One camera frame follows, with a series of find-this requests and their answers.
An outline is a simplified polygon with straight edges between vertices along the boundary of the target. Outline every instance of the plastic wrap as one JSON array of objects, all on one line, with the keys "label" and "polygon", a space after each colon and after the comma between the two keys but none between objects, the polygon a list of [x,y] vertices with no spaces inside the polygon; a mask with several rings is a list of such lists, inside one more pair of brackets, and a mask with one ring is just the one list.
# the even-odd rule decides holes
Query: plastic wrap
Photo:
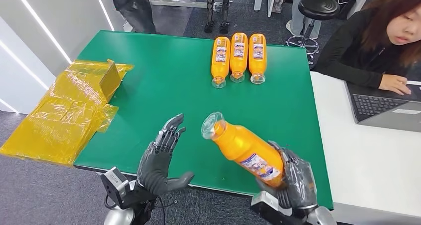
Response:
[{"label": "plastic wrap", "polygon": [[108,104],[132,65],[76,61],[23,119],[0,153],[73,165],[96,131],[105,132],[118,107]]}]

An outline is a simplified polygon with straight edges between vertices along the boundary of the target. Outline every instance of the black stool seat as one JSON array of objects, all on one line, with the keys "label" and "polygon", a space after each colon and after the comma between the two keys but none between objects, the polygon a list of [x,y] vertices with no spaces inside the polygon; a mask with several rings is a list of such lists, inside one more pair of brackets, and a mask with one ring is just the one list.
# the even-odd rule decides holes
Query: black stool seat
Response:
[{"label": "black stool seat", "polygon": [[298,9],[314,20],[330,20],[339,14],[339,5],[334,0],[301,0]]}]

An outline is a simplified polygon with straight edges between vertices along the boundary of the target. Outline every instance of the robot leg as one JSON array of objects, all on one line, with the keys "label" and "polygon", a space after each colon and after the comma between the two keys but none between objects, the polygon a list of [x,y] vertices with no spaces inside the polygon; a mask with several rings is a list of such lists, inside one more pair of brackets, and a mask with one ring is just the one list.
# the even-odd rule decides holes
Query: robot leg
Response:
[{"label": "robot leg", "polygon": [[205,33],[212,33],[213,26],[215,25],[215,22],[213,21],[213,2],[214,1],[215,0],[208,0],[208,5],[207,5],[208,18],[206,20]]},{"label": "robot leg", "polygon": [[221,34],[228,34],[229,22],[228,22],[228,9],[229,9],[229,0],[222,0],[222,17],[223,20],[219,25],[219,32]]}]

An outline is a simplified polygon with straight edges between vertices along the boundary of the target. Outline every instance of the bottle cap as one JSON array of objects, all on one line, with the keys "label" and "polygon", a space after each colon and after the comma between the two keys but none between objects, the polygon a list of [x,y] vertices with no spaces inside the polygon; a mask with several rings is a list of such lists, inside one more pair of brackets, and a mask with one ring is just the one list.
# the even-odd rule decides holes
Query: bottle cap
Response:
[{"label": "bottle cap", "polygon": [[242,81],[244,81],[244,73],[240,72],[240,71],[235,71],[231,74],[231,76],[229,78],[233,82],[237,82],[237,83],[242,82]]},{"label": "bottle cap", "polygon": [[217,131],[220,133],[221,129],[224,131],[226,128],[225,119],[223,114],[220,112],[214,112],[210,114],[202,123],[202,137],[205,139],[213,139],[218,137]]},{"label": "bottle cap", "polygon": [[212,85],[216,88],[223,88],[226,86],[226,81],[222,77],[214,77],[212,80]]},{"label": "bottle cap", "polygon": [[251,78],[250,81],[254,84],[262,84],[266,81],[266,77],[264,74],[261,73],[254,73]]}]

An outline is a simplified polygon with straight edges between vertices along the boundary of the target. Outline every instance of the black sweater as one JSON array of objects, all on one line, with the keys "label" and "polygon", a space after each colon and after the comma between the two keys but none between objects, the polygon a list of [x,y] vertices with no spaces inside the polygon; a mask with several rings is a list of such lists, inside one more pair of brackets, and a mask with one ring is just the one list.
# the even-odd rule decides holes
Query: black sweater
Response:
[{"label": "black sweater", "polygon": [[362,35],[374,14],[375,10],[369,9],[349,18],[329,39],[313,70],[374,88],[380,86],[383,73],[405,76],[409,67],[399,63],[402,47],[390,44],[371,52],[362,49]]}]

